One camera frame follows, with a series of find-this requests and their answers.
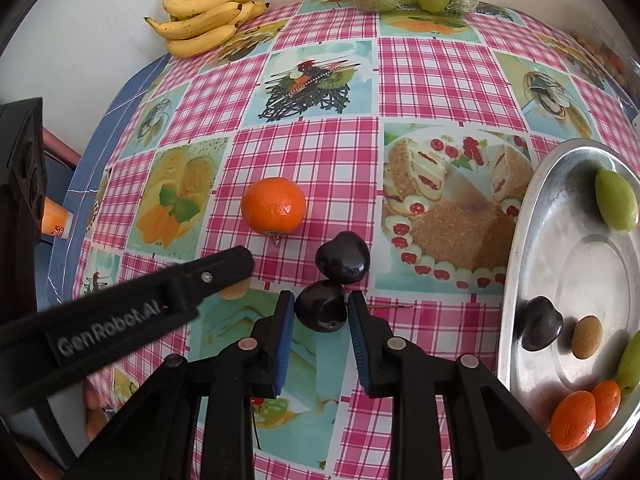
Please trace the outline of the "dark plum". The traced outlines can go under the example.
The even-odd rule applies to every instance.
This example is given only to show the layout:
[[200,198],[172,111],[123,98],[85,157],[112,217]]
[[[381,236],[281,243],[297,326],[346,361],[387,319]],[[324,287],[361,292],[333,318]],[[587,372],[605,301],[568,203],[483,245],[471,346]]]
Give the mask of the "dark plum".
[[295,299],[296,318],[317,333],[334,333],[347,321],[344,287],[330,280],[316,281]]
[[355,284],[370,270],[370,250],[357,233],[342,231],[318,248],[314,263],[328,280]]
[[560,336],[564,325],[563,315],[552,301],[537,296],[524,306],[520,317],[521,346],[529,352],[547,348]]

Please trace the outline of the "small orange mandarin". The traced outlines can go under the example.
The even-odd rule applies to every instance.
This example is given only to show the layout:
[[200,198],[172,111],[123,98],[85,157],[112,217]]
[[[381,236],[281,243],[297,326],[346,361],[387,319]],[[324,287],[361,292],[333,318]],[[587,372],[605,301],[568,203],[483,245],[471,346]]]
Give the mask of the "small orange mandarin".
[[599,382],[591,391],[596,402],[596,424],[594,430],[600,431],[608,426],[620,409],[620,386],[613,379]]

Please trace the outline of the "brown longan fruit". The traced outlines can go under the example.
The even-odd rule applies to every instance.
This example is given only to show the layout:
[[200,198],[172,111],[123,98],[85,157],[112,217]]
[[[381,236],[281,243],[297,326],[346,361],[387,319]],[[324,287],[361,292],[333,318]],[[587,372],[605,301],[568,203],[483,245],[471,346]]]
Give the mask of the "brown longan fruit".
[[581,318],[575,325],[570,345],[573,356],[578,360],[591,358],[599,349],[602,338],[602,323],[595,315]]

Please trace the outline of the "tan longan fruit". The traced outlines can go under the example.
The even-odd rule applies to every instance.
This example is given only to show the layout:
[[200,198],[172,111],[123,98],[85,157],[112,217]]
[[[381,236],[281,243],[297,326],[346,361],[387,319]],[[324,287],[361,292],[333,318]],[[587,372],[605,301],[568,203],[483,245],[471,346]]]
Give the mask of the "tan longan fruit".
[[228,301],[241,299],[250,290],[251,281],[251,278],[246,278],[245,280],[239,281],[233,285],[221,289],[219,292],[217,292],[217,295],[221,299]]

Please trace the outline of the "large orange mandarin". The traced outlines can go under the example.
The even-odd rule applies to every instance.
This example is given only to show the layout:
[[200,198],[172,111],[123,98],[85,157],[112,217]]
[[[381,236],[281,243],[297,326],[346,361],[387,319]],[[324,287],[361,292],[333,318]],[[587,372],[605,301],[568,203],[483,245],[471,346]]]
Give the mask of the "large orange mandarin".
[[256,233],[278,237],[293,233],[306,214],[306,197],[300,187],[282,177],[252,183],[241,200],[241,214]]

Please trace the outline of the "small orange in tray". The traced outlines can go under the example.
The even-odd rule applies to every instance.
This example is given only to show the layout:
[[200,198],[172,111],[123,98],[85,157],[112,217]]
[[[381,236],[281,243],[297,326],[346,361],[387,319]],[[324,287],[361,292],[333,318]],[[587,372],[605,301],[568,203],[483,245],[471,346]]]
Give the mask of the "small orange in tray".
[[585,390],[569,394],[554,410],[549,426],[551,441],[562,452],[574,450],[596,426],[596,400]]

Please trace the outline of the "orange plastic cup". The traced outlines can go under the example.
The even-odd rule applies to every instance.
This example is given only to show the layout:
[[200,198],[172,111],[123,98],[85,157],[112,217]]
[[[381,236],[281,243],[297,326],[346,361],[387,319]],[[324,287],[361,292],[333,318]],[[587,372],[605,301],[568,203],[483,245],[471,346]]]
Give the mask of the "orange plastic cup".
[[41,233],[59,238],[67,238],[70,235],[74,214],[63,206],[50,200],[44,199],[43,216],[41,220]]

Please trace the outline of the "dark plum in tray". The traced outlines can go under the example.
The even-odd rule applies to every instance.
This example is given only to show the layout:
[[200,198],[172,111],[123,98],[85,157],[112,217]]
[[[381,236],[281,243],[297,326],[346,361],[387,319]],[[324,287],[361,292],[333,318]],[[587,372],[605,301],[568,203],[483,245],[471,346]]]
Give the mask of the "dark plum in tray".
[[520,317],[521,346],[529,352],[547,348],[560,336],[564,325],[563,315],[552,301],[537,296],[524,306]]

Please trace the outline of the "blue underlying tablecloth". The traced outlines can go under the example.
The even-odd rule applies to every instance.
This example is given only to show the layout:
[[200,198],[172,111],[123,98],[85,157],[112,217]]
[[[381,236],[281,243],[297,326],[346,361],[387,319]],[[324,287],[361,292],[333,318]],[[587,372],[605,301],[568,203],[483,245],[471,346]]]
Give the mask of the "blue underlying tablecloth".
[[168,61],[169,55],[164,54],[131,77],[94,130],[66,191],[63,206],[74,218],[68,237],[53,241],[46,281],[46,302],[39,309],[58,306],[72,299],[86,223],[92,216],[93,202],[105,166],[143,96]]

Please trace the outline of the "green fruit at tray front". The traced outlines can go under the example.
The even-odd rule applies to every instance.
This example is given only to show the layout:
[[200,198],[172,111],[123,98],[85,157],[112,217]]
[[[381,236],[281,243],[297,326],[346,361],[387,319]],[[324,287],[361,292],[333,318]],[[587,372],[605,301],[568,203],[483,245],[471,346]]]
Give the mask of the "green fruit at tray front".
[[640,382],[640,332],[634,334],[618,362],[615,381],[622,396],[630,396]]

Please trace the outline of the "green fruit at tray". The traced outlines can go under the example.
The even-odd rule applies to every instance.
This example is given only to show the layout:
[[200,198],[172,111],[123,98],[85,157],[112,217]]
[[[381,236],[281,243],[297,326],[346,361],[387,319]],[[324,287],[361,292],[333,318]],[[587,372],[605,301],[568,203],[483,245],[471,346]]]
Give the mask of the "green fruit at tray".
[[600,215],[611,230],[628,233],[636,228],[639,221],[637,197],[620,174],[604,168],[597,172],[596,199]]
[[634,334],[618,362],[615,381],[622,396],[630,396],[640,382],[640,332]]

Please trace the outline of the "checked pink fruit tablecloth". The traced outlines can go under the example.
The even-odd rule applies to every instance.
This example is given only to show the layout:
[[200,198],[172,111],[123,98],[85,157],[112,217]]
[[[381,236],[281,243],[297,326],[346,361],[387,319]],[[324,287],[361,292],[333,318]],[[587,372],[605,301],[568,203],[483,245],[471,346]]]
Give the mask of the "checked pink fruit tablecloth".
[[[72,296],[234,245],[253,253],[254,280],[96,388],[116,410],[168,354],[211,356],[246,336],[281,289],[318,280],[314,255],[342,231],[368,244],[362,289],[401,336],[494,365],[529,178],[574,138],[637,166],[638,113],[569,32],[495,6],[446,18],[294,3],[213,52],[169,58],[105,166]],[[306,197],[288,235],[242,218],[245,190],[271,177]]]

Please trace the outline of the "bunch of yellow bananas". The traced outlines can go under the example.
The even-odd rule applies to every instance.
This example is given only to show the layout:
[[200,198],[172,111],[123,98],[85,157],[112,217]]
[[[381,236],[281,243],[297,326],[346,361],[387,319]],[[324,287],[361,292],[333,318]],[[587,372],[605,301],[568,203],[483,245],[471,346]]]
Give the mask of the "bunch of yellow bananas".
[[144,21],[174,58],[195,58],[220,47],[269,7],[260,0],[162,0],[168,20],[146,16]]

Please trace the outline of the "green fruit at tray back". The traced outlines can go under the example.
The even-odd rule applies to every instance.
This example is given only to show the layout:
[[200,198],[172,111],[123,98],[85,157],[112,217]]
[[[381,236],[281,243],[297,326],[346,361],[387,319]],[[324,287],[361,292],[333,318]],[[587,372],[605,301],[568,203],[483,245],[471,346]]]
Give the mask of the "green fruit at tray back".
[[596,199],[600,215],[611,230],[628,233],[636,228],[639,221],[637,197],[620,174],[604,168],[597,172]]

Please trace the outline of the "clear box of longans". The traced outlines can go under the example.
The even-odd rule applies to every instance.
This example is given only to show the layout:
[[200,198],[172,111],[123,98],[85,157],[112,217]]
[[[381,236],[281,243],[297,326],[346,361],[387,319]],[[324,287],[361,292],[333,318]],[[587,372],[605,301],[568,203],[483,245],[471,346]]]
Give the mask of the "clear box of longans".
[[639,99],[639,61],[606,30],[591,27],[588,32],[570,30],[578,44],[587,50],[613,77],[631,99]]

